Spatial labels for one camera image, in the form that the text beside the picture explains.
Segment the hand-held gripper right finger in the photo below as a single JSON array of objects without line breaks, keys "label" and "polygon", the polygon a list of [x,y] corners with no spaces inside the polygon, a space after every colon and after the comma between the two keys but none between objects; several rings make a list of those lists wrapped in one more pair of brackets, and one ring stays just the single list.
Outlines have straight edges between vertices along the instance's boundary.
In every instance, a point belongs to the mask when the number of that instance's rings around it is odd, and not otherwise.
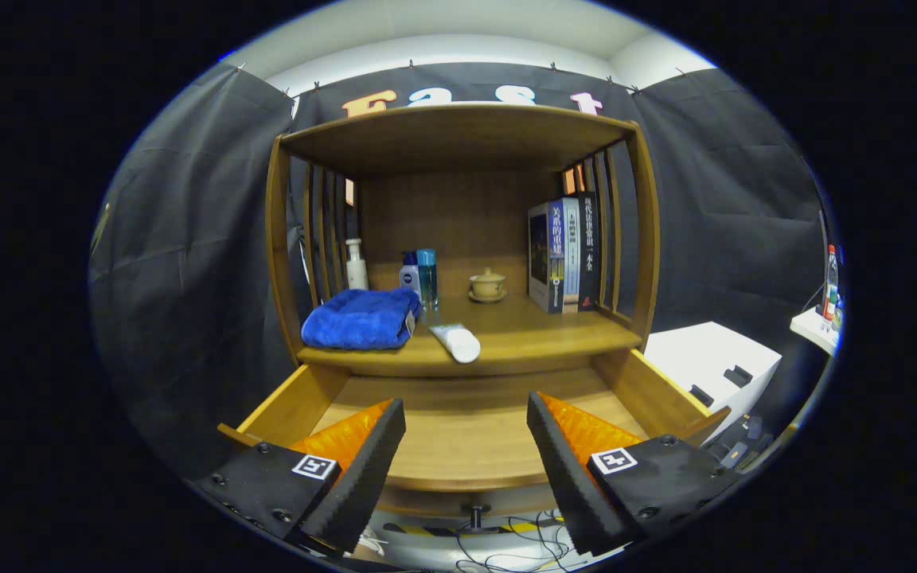
[{"label": "hand-held gripper right finger", "polygon": [[676,435],[641,439],[542,392],[529,395],[527,425],[578,552],[667,536],[741,478]]}]

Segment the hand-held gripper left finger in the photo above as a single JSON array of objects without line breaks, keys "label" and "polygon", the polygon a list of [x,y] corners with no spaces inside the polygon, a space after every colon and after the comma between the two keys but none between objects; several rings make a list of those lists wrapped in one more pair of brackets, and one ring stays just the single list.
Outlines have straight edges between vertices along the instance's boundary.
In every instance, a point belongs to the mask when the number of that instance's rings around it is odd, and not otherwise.
[{"label": "hand-held gripper left finger", "polygon": [[289,447],[261,440],[192,486],[277,540],[340,555],[359,544],[404,433],[403,400],[382,400]]}]

